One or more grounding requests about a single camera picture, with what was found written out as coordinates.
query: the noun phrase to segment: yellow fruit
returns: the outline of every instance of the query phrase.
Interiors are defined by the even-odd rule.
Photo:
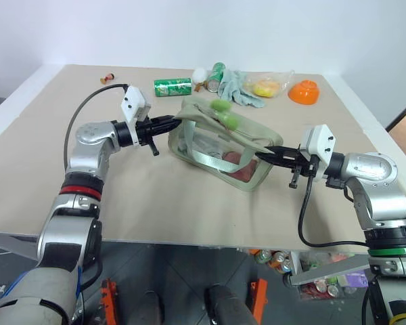
[[[252,92],[261,97],[273,97],[278,91],[279,83],[271,80],[260,80],[252,88]]]

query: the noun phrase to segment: soda can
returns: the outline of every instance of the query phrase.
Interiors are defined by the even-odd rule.
[[[317,291],[320,293],[325,293],[327,291],[327,284],[324,279],[314,281]]]
[[[155,96],[191,95],[191,78],[158,79],[154,81]]]
[[[280,265],[284,259],[286,259],[286,254],[285,252],[276,252],[273,256],[272,256],[272,260],[269,264],[270,267],[277,267],[278,265]]]
[[[316,285],[314,283],[307,283],[300,286],[300,291],[307,296],[324,299],[327,298],[326,292],[320,292],[317,290]]]
[[[262,249],[260,252],[255,254],[254,258],[256,259],[257,263],[265,264],[266,262],[269,262],[271,260],[272,254],[270,250]]]
[[[340,294],[340,291],[338,290],[338,288],[336,286],[334,286],[333,284],[330,284],[328,286],[328,294],[331,297],[336,298]]]
[[[219,84],[221,83],[221,79],[223,78],[225,70],[225,65],[222,62],[217,62],[214,67],[212,68],[212,72],[210,73],[209,77],[206,80],[206,88],[216,93],[219,88]]]
[[[336,277],[336,276],[333,276],[333,277],[331,277],[331,278],[328,278],[328,279],[326,279],[326,282],[327,282],[328,284],[336,285],[336,284],[337,284],[337,277]]]
[[[283,271],[283,273],[292,271],[292,267],[290,266],[290,260],[288,257],[286,257],[284,261],[282,261],[281,270]]]
[[[345,286],[343,288],[343,292],[348,294],[348,295],[353,295],[357,290],[358,290],[358,288],[355,288],[355,287],[352,287],[352,286]]]

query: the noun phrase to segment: white wall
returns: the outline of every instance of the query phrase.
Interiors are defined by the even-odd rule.
[[[406,107],[406,0],[0,0],[3,96],[42,62],[210,68],[218,60],[341,74],[387,125]]]

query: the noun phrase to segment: plastic bag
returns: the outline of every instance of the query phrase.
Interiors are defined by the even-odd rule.
[[[293,75],[293,70],[290,72],[257,74],[246,78],[244,88],[257,96],[268,98],[277,97],[283,93],[292,82]]]
[[[228,109],[215,110],[199,97],[184,98],[175,118],[182,123],[168,135],[172,152],[245,191],[255,189],[272,168],[255,153],[283,144],[278,133]]]

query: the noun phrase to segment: green ring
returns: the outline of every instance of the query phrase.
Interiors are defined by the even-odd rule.
[[[388,249],[369,249],[368,253],[371,256],[406,255],[406,247],[405,248],[388,248]]]

